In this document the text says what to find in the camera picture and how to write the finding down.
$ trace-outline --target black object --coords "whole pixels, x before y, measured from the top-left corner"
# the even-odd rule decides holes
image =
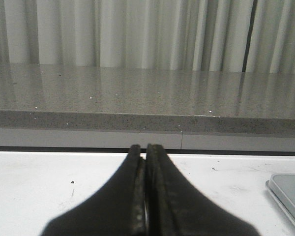
[[[201,194],[175,167],[161,145],[147,147],[146,161],[140,157],[140,147],[134,145],[116,173],[98,192],[73,210],[52,220],[42,235],[259,234],[251,225]]]

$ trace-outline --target gray tray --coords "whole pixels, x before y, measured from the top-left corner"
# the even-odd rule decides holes
[[[295,174],[273,174],[265,185],[295,226]]]

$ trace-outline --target granite countertop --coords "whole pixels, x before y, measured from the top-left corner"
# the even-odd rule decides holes
[[[0,63],[0,128],[295,137],[295,75]]]

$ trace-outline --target white curtain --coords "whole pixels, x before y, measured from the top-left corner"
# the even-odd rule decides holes
[[[0,62],[295,74],[295,0],[0,0]]]

